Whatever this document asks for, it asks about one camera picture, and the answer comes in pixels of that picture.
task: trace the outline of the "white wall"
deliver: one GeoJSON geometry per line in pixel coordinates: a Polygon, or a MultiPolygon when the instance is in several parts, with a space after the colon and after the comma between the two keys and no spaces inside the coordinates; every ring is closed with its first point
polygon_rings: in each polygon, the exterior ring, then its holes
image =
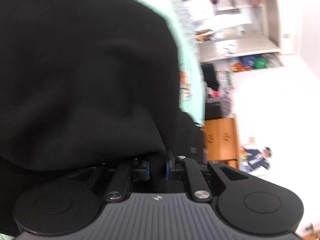
{"type": "Polygon", "coordinates": [[[320,0],[301,0],[298,55],[320,77],[320,0]]]}

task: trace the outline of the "gray ribbed plate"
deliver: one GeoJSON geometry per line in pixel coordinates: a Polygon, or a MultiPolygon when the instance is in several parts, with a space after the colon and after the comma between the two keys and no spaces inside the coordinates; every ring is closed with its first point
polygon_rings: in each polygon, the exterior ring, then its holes
{"type": "Polygon", "coordinates": [[[248,236],[216,216],[210,205],[182,194],[131,194],[110,203],[86,228],[65,236],[43,237],[27,232],[16,240],[298,240],[296,234],[273,238],[248,236]]]}

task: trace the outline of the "triangular cutout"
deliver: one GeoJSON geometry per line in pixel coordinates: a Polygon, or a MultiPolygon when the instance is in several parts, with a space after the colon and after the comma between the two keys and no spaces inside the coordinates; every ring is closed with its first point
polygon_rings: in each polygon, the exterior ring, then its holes
{"type": "Polygon", "coordinates": [[[248,178],[247,176],[241,174],[239,171],[234,171],[233,169],[229,169],[227,167],[221,167],[220,169],[230,180],[241,180],[248,178]]]}

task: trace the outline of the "metal screw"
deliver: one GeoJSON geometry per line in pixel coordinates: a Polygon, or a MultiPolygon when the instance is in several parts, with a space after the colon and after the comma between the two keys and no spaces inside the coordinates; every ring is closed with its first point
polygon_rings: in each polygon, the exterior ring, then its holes
{"type": "Polygon", "coordinates": [[[115,199],[122,198],[122,195],[121,195],[121,193],[119,191],[110,191],[107,194],[107,198],[115,200],[115,199]]]}
{"type": "Polygon", "coordinates": [[[198,190],[195,192],[195,197],[200,199],[205,199],[210,197],[210,193],[206,190],[198,190]]]}

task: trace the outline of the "white shelf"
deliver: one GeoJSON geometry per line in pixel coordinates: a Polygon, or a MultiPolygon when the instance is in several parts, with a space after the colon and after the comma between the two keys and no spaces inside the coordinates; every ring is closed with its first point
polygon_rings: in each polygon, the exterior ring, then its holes
{"type": "Polygon", "coordinates": [[[247,55],[280,52],[280,48],[260,33],[247,34],[226,41],[206,41],[199,44],[200,62],[247,55]]]}

